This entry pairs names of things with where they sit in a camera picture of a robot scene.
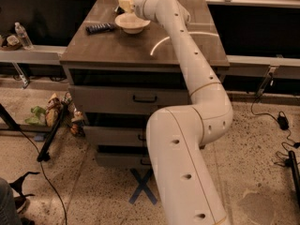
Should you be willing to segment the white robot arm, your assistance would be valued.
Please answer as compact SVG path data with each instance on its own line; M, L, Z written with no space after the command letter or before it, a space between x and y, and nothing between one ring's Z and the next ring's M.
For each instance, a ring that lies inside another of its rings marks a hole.
M176 0L118 0L169 35L191 103L154 112L146 141L169 225L231 225L200 148L231 127L233 107L218 76L187 30L188 11Z

